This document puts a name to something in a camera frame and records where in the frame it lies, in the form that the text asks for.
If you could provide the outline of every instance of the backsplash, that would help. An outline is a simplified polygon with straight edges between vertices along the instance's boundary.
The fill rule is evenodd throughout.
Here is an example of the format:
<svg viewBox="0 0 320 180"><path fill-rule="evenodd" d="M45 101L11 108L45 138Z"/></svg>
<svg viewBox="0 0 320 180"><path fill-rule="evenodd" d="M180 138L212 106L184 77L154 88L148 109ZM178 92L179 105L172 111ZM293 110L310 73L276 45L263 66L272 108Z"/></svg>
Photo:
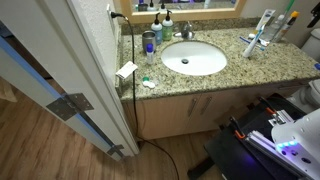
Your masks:
<svg viewBox="0 0 320 180"><path fill-rule="evenodd" d="M230 28L248 28L255 27L260 18L237 18L237 19L212 19L202 21L190 21L194 31L214 30L214 29L230 29ZM151 23L133 24L133 33L142 34L144 31L150 30ZM174 22L174 32L179 31L179 27L185 24L184 21ZM121 25L122 35L130 35L128 24Z"/></svg>

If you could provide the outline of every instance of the wooden cabinet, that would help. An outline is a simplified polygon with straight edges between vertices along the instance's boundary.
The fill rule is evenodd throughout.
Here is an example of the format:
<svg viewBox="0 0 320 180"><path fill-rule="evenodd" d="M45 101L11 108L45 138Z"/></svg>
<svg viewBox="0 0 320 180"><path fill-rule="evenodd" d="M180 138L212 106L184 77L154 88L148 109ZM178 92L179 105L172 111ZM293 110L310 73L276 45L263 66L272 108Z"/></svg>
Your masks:
<svg viewBox="0 0 320 180"><path fill-rule="evenodd" d="M257 97L273 93L286 97L305 84L289 82L137 101L139 136L157 139L218 129L230 116L240 118L247 113L246 106L258 103ZM135 132L133 103L125 102L123 107Z"/></svg>

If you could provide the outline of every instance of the towel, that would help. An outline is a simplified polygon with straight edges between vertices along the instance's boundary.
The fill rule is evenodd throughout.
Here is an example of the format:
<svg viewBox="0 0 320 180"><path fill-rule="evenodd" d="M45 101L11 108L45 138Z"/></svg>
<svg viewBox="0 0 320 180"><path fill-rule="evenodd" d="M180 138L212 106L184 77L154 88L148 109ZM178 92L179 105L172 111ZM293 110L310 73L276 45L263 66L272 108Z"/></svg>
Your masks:
<svg viewBox="0 0 320 180"><path fill-rule="evenodd" d="M0 99L17 102L17 98L12 92L10 83L8 83L2 77L0 77Z"/></svg>

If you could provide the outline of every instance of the door hinge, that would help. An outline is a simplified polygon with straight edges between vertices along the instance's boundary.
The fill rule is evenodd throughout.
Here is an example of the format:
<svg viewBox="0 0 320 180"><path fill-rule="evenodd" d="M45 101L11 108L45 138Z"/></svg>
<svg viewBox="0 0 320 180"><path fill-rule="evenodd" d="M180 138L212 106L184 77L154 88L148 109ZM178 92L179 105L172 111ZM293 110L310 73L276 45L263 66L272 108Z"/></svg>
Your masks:
<svg viewBox="0 0 320 180"><path fill-rule="evenodd" d="M66 94L46 107L64 121L77 113L94 109L82 93Z"/></svg>
<svg viewBox="0 0 320 180"><path fill-rule="evenodd" d="M109 149L109 151L107 152L107 154L109 154L110 156L113 155L113 153L118 153L121 157L123 156L122 152L120 151L120 149L124 149L124 147L120 144L120 145L113 145L111 146L111 148Z"/></svg>

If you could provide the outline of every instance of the wooden floor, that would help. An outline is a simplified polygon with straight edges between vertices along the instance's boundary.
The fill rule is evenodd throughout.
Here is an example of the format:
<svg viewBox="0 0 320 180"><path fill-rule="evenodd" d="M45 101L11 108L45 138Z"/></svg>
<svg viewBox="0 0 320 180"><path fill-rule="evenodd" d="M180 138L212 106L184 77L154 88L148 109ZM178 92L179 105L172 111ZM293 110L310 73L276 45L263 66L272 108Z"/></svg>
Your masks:
<svg viewBox="0 0 320 180"><path fill-rule="evenodd" d="M0 179L177 179L170 159L145 144L140 154L115 162L31 99L0 100ZM203 144L215 132L154 141L175 160L180 179L206 157ZM200 179L222 179L216 167Z"/></svg>

